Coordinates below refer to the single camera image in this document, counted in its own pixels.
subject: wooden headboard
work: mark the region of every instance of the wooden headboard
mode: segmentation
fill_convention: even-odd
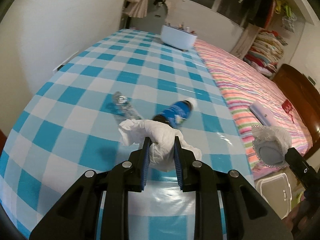
[[[311,134],[313,146],[305,154],[308,159],[320,148],[320,94],[305,75],[287,64],[281,66],[272,81],[296,108]]]

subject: table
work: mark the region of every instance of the table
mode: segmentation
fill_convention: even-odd
[[[138,145],[120,143],[112,95],[131,98],[151,119],[187,97],[198,106],[180,130],[212,168],[236,169],[251,183],[236,125],[195,50],[163,45],[159,36],[120,30],[62,67],[26,106],[0,157],[0,200],[10,219],[30,232],[88,169],[112,169]],[[175,171],[150,169],[142,193],[129,193],[130,239],[193,239],[195,193],[182,193]]]

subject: silver screw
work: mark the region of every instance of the silver screw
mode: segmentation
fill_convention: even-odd
[[[94,171],[86,171],[84,174],[87,178],[91,178],[94,176]]]
[[[231,171],[229,172],[229,174],[230,174],[231,177],[234,177],[234,178],[239,177],[239,172],[236,171],[236,170],[231,170]]]
[[[126,162],[122,163],[122,167],[124,167],[124,168],[130,168],[131,165],[132,165],[132,163],[129,162],[129,161],[126,161]]]
[[[192,163],[192,166],[196,167],[196,168],[200,168],[202,166],[202,163],[200,161],[194,161]]]

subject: plastic storage bin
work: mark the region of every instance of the plastic storage bin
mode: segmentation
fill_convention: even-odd
[[[256,189],[281,219],[289,214],[292,194],[285,173],[259,180]]]
[[[185,32],[176,27],[163,25],[161,40],[172,47],[182,50],[189,50],[197,39],[197,35]]]

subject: plastic bottle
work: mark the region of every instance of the plastic bottle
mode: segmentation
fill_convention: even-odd
[[[196,100],[194,98],[178,101],[169,108],[164,109],[160,114],[157,114],[152,120],[166,123],[177,129],[178,125],[190,116],[195,106]]]
[[[140,120],[143,119],[137,110],[131,105],[127,97],[122,95],[121,92],[117,91],[112,96],[113,103],[117,106],[119,112],[124,115],[127,119]]]

